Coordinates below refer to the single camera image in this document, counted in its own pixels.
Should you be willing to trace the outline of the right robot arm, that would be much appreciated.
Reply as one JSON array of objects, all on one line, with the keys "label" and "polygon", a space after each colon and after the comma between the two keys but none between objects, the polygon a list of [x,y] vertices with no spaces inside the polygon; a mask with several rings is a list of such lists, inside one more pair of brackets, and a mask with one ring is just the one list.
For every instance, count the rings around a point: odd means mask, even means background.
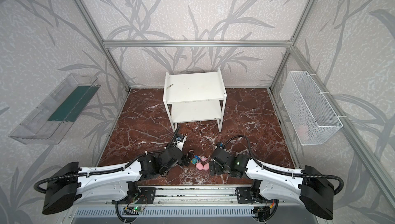
[{"label": "right robot arm", "polygon": [[214,150],[208,165],[212,176],[227,174],[252,180],[249,187],[237,187],[235,194],[239,204],[255,204],[252,214],[259,222],[273,216],[281,202],[303,205],[321,219],[333,219],[334,186],[311,166],[279,167],[222,148]]}]

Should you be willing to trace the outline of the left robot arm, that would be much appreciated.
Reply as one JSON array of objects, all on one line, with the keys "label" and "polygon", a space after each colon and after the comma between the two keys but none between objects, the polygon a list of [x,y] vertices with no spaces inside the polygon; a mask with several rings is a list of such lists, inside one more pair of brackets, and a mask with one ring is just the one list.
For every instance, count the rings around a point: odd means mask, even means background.
[{"label": "left robot arm", "polygon": [[139,197],[138,182],[165,177],[175,166],[188,166],[193,157],[178,147],[144,153],[122,164],[80,167],[68,163],[51,177],[39,180],[34,189],[45,195],[42,213],[57,214],[74,204],[109,200],[128,204]]}]

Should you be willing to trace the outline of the white two-tier metal shelf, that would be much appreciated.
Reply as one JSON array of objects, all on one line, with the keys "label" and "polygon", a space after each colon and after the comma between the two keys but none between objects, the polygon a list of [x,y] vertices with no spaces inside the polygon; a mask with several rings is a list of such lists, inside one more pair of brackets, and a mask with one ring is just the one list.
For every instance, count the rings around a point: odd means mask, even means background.
[{"label": "white two-tier metal shelf", "polygon": [[173,130],[182,123],[216,121],[222,131],[227,93],[221,70],[170,75],[163,103]]}]

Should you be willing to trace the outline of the pink pig toy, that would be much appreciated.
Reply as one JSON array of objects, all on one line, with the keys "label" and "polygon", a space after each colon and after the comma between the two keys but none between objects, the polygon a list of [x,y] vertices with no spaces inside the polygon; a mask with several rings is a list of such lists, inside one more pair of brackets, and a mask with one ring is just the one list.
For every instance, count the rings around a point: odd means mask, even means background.
[{"label": "pink pig toy", "polygon": [[206,164],[203,166],[203,170],[205,170],[205,171],[208,171],[208,170],[209,170],[209,163],[206,163]]},{"label": "pink pig toy", "polygon": [[196,168],[197,168],[198,170],[202,171],[202,170],[204,169],[204,165],[203,165],[202,163],[198,162],[198,163],[196,164]]}]

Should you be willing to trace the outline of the green circuit board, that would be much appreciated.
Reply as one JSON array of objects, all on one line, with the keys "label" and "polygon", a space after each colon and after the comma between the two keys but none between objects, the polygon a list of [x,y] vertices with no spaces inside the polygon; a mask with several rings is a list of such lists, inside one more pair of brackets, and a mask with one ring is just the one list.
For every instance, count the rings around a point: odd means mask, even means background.
[{"label": "green circuit board", "polygon": [[125,207],[124,212],[130,215],[136,214],[138,212],[143,212],[145,207],[135,206],[135,207]]}]

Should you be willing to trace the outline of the pink toy in basket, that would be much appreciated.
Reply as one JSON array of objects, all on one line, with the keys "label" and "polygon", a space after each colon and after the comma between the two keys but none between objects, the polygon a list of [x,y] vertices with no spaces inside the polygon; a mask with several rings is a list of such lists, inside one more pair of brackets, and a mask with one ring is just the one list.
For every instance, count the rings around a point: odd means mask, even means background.
[{"label": "pink toy in basket", "polygon": [[307,142],[309,139],[309,127],[307,125],[299,125],[297,134],[301,142]]}]

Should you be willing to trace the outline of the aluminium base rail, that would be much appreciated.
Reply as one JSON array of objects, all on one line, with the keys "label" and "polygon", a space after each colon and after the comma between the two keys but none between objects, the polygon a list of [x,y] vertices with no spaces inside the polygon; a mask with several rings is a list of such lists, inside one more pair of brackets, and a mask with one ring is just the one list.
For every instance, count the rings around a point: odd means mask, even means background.
[{"label": "aluminium base rail", "polygon": [[[154,205],[230,205],[239,204],[235,195],[237,186],[156,186]],[[74,204],[112,204],[112,200],[121,200],[127,196],[126,188],[118,188],[118,185],[105,187],[103,190],[93,190],[83,197],[77,199]],[[286,204],[304,205],[301,197],[296,193],[281,191],[278,187],[269,185],[263,189],[263,195],[255,193],[263,203],[269,204],[273,201],[284,202]]]}]

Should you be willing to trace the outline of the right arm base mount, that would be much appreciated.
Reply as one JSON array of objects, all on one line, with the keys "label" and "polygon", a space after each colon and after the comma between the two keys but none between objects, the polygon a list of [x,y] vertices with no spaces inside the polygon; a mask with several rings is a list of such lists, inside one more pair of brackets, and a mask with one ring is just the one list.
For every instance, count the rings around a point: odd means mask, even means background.
[{"label": "right arm base mount", "polygon": [[251,191],[251,187],[236,187],[235,195],[239,204],[263,203],[263,200]]}]

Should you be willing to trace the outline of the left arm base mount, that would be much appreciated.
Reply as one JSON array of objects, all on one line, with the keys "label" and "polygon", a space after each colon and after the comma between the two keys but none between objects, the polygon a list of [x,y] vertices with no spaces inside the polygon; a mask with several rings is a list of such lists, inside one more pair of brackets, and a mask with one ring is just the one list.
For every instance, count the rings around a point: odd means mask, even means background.
[{"label": "left arm base mount", "polygon": [[112,204],[153,204],[155,193],[155,187],[138,188],[138,192],[128,191],[127,196],[119,201],[112,200]]}]

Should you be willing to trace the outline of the clear plastic wall bin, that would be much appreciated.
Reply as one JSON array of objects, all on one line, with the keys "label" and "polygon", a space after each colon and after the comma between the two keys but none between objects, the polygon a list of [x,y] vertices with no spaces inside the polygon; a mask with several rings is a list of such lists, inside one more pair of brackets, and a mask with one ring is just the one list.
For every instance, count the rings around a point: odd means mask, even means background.
[{"label": "clear plastic wall bin", "polygon": [[70,73],[9,137],[26,145],[59,144],[100,87],[97,77]]}]

